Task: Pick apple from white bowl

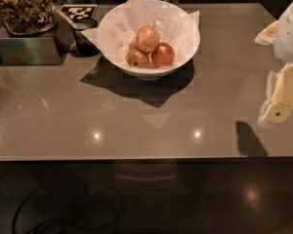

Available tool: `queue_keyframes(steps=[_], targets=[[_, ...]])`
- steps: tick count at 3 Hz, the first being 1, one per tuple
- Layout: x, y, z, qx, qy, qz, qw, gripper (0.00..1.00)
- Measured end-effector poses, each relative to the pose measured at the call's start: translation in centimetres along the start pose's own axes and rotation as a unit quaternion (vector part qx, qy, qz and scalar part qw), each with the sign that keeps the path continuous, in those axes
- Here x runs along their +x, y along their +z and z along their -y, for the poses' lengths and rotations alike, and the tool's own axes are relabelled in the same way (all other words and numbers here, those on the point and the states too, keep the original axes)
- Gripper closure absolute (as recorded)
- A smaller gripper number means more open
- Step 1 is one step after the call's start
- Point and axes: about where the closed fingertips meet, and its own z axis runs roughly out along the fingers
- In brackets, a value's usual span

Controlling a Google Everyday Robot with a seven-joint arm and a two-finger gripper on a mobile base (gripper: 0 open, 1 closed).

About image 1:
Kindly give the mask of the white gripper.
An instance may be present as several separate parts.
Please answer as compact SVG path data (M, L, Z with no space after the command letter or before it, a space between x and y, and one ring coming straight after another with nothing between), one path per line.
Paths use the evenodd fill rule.
M257 124L265 129L283 124L293 113L293 1L278 21L272 22L255 37L262 46L273 44L274 54L286 63L267 78L266 100Z

